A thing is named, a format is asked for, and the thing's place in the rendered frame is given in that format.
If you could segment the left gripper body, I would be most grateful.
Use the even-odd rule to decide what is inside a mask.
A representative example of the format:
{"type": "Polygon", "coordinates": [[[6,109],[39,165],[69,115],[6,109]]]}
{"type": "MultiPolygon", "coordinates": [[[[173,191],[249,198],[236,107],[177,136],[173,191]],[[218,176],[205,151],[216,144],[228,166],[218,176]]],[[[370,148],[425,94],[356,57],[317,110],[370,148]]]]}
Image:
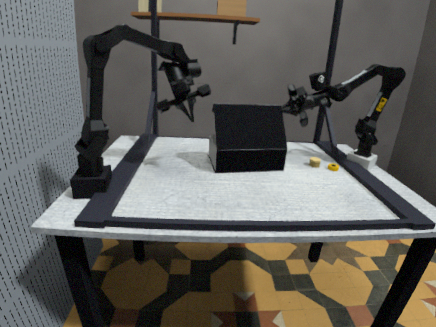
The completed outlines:
{"type": "Polygon", "coordinates": [[[295,85],[290,84],[288,86],[290,87],[290,90],[291,90],[290,91],[288,88],[288,94],[289,94],[289,96],[291,96],[290,92],[292,93],[293,104],[295,103],[295,105],[296,105],[297,115],[299,115],[300,111],[302,111],[300,113],[300,116],[302,117],[301,118],[302,119],[302,126],[301,127],[305,127],[308,125],[308,116],[307,116],[307,113],[305,110],[310,109],[310,108],[311,108],[311,110],[313,110],[314,107],[317,106],[316,98],[315,98],[313,93],[310,93],[309,96],[313,99],[313,102],[302,107],[302,104],[300,104],[300,102],[302,103],[302,101],[299,98],[297,98],[297,92],[295,90],[296,89],[295,85]],[[296,95],[296,96],[294,96],[294,95],[296,95]],[[298,102],[296,102],[296,101],[298,101],[298,102]],[[299,108],[298,106],[299,107],[301,106],[302,108],[299,108]]]}

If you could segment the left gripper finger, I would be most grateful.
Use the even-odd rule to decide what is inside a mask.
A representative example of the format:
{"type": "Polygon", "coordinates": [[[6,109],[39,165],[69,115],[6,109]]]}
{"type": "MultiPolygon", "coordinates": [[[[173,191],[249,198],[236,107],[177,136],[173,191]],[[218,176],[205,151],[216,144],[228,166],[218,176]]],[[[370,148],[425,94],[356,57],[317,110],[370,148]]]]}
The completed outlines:
{"type": "Polygon", "coordinates": [[[282,108],[282,113],[295,115],[295,117],[297,117],[297,109],[296,109],[295,104],[292,104],[291,106],[286,107],[286,108],[282,108]]]}
{"type": "Polygon", "coordinates": [[[292,96],[290,96],[290,99],[288,100],[288,102],[286,102],[284,105],[282,105],[281,107],[282,108],[286,108],[286,107],[289,107],[289,106],[291,106],[293,104],[293,99],[292,99],[292,96]]]}

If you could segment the tan round tin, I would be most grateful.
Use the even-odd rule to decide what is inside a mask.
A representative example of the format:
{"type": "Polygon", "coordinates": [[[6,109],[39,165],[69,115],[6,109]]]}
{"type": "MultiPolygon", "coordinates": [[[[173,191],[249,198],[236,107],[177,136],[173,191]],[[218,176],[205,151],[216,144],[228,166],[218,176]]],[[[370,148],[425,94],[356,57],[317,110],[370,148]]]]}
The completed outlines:
{"type": "Polygon", "coordinates": [[[309,166],[313,168],[319,168],[321,159],[317,157],[310,157],[309,166]]]}

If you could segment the yellow roll of tape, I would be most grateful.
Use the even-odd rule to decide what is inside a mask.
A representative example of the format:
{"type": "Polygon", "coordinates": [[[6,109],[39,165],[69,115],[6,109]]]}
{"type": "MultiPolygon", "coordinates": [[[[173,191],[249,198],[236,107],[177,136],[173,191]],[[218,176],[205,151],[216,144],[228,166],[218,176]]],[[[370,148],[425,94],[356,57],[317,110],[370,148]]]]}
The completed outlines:
{"type": "Polygon", "coordinates": [[[338,171],[339,166],[336,165],[336,164],[330,163],[330,164],[328,164],[328,169],[331,170],[331,171],[338,171]]]}

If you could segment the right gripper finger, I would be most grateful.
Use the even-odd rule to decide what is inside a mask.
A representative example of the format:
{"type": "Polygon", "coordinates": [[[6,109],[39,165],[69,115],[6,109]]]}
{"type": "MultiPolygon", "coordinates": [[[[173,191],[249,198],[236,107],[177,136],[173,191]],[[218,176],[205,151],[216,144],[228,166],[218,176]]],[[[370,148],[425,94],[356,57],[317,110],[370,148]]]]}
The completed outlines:
{"type": "Polygon", "coordinates": [[[193,112],[193,109],[194,109],[194,103],[196,103],[196,98],[192,98],[190,100],[187,100],[187,102],[188,102],[188,106],[189,106],[189,110],[190,110],[192,121],[194,122],[194,112],[193,112]]]}
{"type": "Polygon", "coordinates": [[[179,104],[176,104],[175,107],[176,107],[176,109],[180,109],[180,110],[182,109],[181,111],[183,111],[186,114],[186,116],[190,119],[190,121],[193,122],[192,118],[191,118],[189,112],[187,111],[187,109],[186,109],[186,107],[185,107],[183,102],[179,103],[179,104]]]}

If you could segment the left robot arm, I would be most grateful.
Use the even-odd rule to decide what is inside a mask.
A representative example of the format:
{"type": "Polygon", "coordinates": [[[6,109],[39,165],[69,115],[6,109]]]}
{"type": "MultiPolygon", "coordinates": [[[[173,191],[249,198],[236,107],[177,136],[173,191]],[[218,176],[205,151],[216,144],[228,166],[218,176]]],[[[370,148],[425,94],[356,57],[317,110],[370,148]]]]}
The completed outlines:
{"type": "MultiPolygon", "coordinates": [[[[405,70],[400,67],[386,67],[380,64],[372,64],[369,68],[365,69],[348,81],[334,86],[328,85],[327,72],[313,73],[309,75],[312,89],[319,91],[313,93],[316,98],[317,106],[325,104],[327,108],[330,108],[333,104],[330,102],[330,98],[341,102],[347,98],[354,89],[377,75],[383,76],[382,86],[367,116],[364,119],[359,119],[355,126],[355,133],[359,136],[357,136],[357,138],[360,140],[360,147],[358,145],[359,148],[356,152],[354,152],[354,154],[365,158],[372,156],[372,154],[370,154],[372,145],[376,145],[378,142],[374,135],[376,131],[377,120],[393,90],[404,80],[406,76],[405,70]]],[[[306,92],[303,86],[296,89],[296,92],[298,94],[298,98],[302,101],[302,107],[310,104],[310,102],[313,102],[313,99],[309,96],[310,92],[306,92]]]]}

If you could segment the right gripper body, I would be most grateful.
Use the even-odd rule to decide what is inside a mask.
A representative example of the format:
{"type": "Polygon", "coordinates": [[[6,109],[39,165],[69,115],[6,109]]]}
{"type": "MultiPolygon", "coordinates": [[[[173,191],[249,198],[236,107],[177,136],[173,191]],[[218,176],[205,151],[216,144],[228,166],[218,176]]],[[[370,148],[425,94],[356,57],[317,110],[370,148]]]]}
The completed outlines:
{"type": "MultiPolygon", "coordinates": [[[[175,77],[175,78],[173,78],[173,79],[171,79],[170,81],[169,81],[169,84],[170,84],[170,87],[171,87],[171,90],[172,90],[172,85],[171,85],[171,82],[173,82],[173,81],[175,81],[175,83],[179,83],[179,82],[181,82],[181,78],[185,78],[184,76],[178,76],[178,77],[175,77]]],[[[189,91],[184,91],[184,92],[181,92],[180,94],[178,94],[176,97],[175,97],[175,99],[173,99],[173,100],[171,100],[171,101],[168,101],[168,106],[169,107],[166,107],[167,106],[167,99],[165,99],[165,100],[162,100],[162,101],[160,101],[160,102],[157,102],[157,104],[156,104],[156,106],[157,106],[157,109],[158,109],[158,111],[160,112],[160,113],[163,113],[163,112],[166,112],[166,111],[168,111],[168,110],[170,110],[170,107],[171,106],[173,106],[173,105],[176,105],[176,104],[179,104],[179,103],[182,103],[182,102],[184,102],[184,101],[186,101],[186,100],[188,100],[188,99],[191,99],[191,98],[194,98],[194,97],[197,97],[197,96],[200,96],[200,97],[205,97],[205,96],[208,96],[208,95],[210,95],[211,94],[211,89],[210,89],[210,86],[208,85],[208,84],[205,84],[205,85],[202,85],[202,86],[199,86],[199,87],[197,87],[198,88],[198,90],[197,91],[194,91],[194,92],[189,92],[189,91]],[[201,93],[199,93],[199,92],[201,92],[201,93]],[[207,92],[207,93],[204,93],[204,92],[207,92]],[[210,93],[209,93],[210,92],[210,93]],[[204,93],[204,94],[203,94],[204,93]],[[189,95],[188,95],[189,94],[189,95]],[[178,97],[179,96],[179,97],[178,97]],[[189,97],[190,96],[190,97],[189,97]],[[181,98],[182,97],[182,98],[181,98]],[[186,98],[187,97],[187,98],[186,98]],[[181,100],[182,99],[182,100],[181,100]],[[174,102],[173,102],[174,101],[174,102]],[[174,104],[175,103],[175,104],[174,104]],[[165,108],[166,107],[166,108],[165,108]],[[162,108],[164,108],[164,109],[162,109],[162,108]],[[162,109],[162,110],[161,110],[162,109]]]]}

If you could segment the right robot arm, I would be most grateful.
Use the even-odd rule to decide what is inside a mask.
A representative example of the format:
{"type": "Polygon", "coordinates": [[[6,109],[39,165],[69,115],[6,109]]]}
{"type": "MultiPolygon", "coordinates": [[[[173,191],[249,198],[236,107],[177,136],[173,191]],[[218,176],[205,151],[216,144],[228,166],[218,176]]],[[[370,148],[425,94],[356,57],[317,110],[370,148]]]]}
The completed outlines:
{"type": "Polygon", "coordinates": [[[78,151],[80,172],[78,177],[99,177],[104,170],[102,152],[107,140],[110,140],[109,126],[102,120],[104,69],[109,60],[111,48],[118,45],[124,38],[126,38],[125,41],[150,49],[162,58],[171,60],[170,63],[163,61],[158,69],[158,71],[165,71],[168,82],[175,77],[185,75],[186,79],[181,78],[181,82],[171,82],[174,97],[181,92],[191,91],[190,86],[194,85],[192,78],[198,78],[202,73],[198,59],[189,61],[182,44],[158,39],[126,24],[116,25],[101,34],[86,37],[83,41],[87,65],[86,119],[82,127],[81,138],[74,145],[76,150],[80,150],[84,155],[78,151]],[[86,149],[87,145],[88,149],[86,149]]]}

